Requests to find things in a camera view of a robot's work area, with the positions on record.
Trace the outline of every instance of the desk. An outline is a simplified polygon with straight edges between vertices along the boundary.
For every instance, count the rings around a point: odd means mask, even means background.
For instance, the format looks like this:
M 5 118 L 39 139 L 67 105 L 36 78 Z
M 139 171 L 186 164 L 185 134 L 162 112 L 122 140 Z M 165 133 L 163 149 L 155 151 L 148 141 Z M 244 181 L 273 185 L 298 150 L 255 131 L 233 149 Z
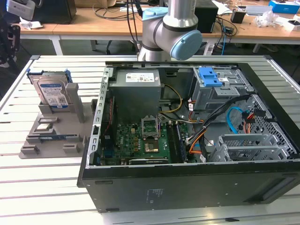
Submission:
M 124 15 L 124 12 L 107 13 L 106 16 Z M 292 18 L 291 14 L 282 14 L 286 18 Z M 230 15 L 222 16 L 230 20 Z M 300 32 L 285 31 L 283 27 L 256 27 L 254 16 L 245 16 L 242 24 L 235 24 L 238 33 L 231 39 L 231 43 L 253 43 L 253 44 L 286 44 L 299 45 Z M 136 19 L 137 33 L 139 40 L 142 39 L 142 21 Z M 203 42 L 208 42 L 204 55 L 211 55 L 213 46 L 221 37 L 221 28 L 215 24 L 211 34 L 202 34 Z M 21 38 L 26 39 L 50 39 L 53 42 L 57 55 L 62 55 L 60 40 L 131 40 L 127 21 L 109 21 L 95 16 L 91 8 L 78 8 L 77 14 L 71 24 L 45 24 L 45 27 L 38 30 L 21 31 Z
M 30 60 L 0 102 L 0 224 L 298 224 L 300 186 L 268 205 L 154 210 L 99 214 L 85 188 L 77 188 L 80 157 L 20 159 L 18 154 L 39 112 L 40 99 L 25 75 L 27 68 L 59 71 L 66 67 L 79 84 L 82 102 L 97 98 L 105 61 L 135 56 L 42 56 Z M 263 56 L 196 56 L 190 61 L 247 62 L 300 127 L 300 87 Z

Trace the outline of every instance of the slotted metal table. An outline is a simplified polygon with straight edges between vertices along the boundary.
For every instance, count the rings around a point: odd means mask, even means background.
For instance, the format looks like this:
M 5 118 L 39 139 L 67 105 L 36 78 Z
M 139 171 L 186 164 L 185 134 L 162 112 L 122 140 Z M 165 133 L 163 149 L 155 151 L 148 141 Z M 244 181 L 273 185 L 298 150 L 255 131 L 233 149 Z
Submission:
M 18 154 L 39 112 L 40 99 L 25 71 L 68 68 L 79 96 L 98 96 L 105 61 L 135 56 L 40 56 L 30 60 L 0 102 L 0 224 L 299 224 L 300 186 L 269 205 L 152 210 L 99 214 L 84 188 L 76 186 L 81 158 L 20 159 Z M 191 61 L 247 62 L 300 127 L 300 87 L 272 59 L 263 56 L 195 56 Z M 186 192 L 182 198 L 193 197 Z

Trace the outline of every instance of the motherboard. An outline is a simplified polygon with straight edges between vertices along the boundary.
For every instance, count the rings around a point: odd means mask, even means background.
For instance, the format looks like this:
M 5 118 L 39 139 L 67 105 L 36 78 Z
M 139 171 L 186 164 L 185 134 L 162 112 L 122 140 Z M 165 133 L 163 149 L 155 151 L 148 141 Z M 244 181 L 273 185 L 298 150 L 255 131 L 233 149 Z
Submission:
M 186 158 L 183 142 L 189 136 L 185 123 L 132 123 L 117 125 L 114 138 L 105 136 L 104 149 L 98 156 L 101 165 L 170 164 Z

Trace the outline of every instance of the blue box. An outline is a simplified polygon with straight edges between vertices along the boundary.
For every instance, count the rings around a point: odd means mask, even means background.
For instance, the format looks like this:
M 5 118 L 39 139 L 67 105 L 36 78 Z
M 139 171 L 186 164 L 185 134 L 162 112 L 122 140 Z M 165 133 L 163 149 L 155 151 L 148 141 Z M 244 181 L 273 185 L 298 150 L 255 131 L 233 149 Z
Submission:
M 296 2 L 293 1 L 285 1 L 280 3 L 278 1 L 270 1 L 269 6 L 273 6 L 273 13 L 289 13 L 296 14 L 300 8 Z

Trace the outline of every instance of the floor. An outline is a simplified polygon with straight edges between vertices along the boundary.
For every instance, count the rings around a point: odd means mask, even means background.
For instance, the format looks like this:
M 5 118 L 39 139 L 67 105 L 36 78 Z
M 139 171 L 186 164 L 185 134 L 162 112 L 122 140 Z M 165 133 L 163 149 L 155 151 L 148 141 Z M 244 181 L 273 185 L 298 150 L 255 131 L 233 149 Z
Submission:
M 61 46 L 65 55 L 105 55 L 106 45 L 108 41 L 98 41 L 97 51 L 92 51 L 90 41 L 88 40 L 66 40 L 61 42 Z M 55 55 L 55 51 L 51 41 L 49 40 L 22 40 L 23 48 L 17 53 L 17 65 L 21 70 L 31 55 Z M 270 55 L 289 75 L 291 75 L 300 63 L 300 48 L 294 45 L 278 45 L 277 53 L 269 52 L 261 48 L 257 55 Z M 205 46 L 203 46 L 197 54 L 202 55 Z M 237 47 L 235 44 L 227 44 L 225 46 L 224 55 L 255 55 L 252 53 L 253 44 L 244 44 Z M 132 55 L 132 45 L 128 41 L 113 41 L 110 46 L 111 55 Z M 220 49 L 215 49 L 214 55 L 221 54 Z M 300 68 L 296 70 L 293 78 L 300 81 Z M 15 80 L 15 75 L 7 68 L 0 67 L 0 98 L 2 98 L 11 84 Z

